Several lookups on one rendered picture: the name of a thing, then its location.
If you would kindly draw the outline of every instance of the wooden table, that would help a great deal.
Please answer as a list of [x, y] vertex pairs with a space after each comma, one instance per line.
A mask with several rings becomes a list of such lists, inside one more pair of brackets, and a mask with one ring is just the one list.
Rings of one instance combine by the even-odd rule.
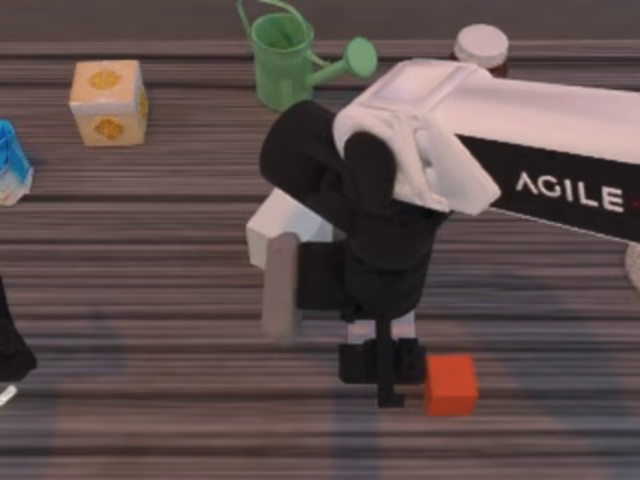
[[[339, 51], [336, 44], [320, 51]], [[448, 44], [385, 43], [383, 70]], [[269, 191], [256, 155], [275, 118], [242, 44], [7, 45], [0, 112], [35, 165], [0, 211], [0, 272], [40, 368], [0, 410], [0, 479], [640, 477], [640, 303], [624, 245], [488, 213], [443, 228], [419, 334], [470, 351], [477, 413], [378, 411], [341, 385], [339, 322], [292, 349], [258, 329], [244, 225]], [[634, 88], [640, 48], [514, 47], [514, 76]], [[147, 145], [86, 149], [73, 63], [130, 56], [151, 97]], [[339, 107], [361, 84], [318, 99]]]

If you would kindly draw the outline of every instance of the green watering can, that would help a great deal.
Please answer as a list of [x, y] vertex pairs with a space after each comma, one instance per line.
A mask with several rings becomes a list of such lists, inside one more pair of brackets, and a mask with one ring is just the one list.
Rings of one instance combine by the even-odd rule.
[[[367, 39], [354, 38], [342, 60], [329, 63], [313, 53], [313, 27], [295, 8], [281, 0], [258, 1], [285, 10], [259, 17], [251, 25], [243, 0], [237, 2], [255, 59], [258, 98], [266, 107], [282, 112], [312, 98], [315, 86], [345, 72], [367, 78], [376, 71], [378, 54]], [[314, 64], [322, 68], [314, 72]]]

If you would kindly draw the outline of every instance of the watering can spout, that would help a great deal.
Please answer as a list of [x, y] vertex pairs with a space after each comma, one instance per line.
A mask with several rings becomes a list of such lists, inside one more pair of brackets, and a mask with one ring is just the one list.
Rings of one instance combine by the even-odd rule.
[[378, 68], [378, 53], [366, 38], [356, 37], [345, 48], [341, 60], [328, 64], [309, 77], [310, 87], [327, 83], [343, 73], [351, 73], [359, 78], [367, 78]]

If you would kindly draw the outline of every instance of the brown bottle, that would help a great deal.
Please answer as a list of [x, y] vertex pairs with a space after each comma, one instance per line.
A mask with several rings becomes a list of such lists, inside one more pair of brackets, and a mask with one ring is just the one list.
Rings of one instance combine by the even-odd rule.
[[450, 58], [474, 63], [494, 77], [505, 78], [509, 73], [508, 55], [509, 39], [500, 29], [475, 24], [460, 30]]

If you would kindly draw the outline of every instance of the white lid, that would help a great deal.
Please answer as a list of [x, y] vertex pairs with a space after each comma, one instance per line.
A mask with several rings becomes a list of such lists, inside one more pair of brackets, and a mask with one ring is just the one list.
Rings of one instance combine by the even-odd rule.
[[482, 68], [502, 65], [509, 53], [509, 39], [491, 25], [469, 25], [458, 33], [454, 55], [461, 62], [475, 63]]

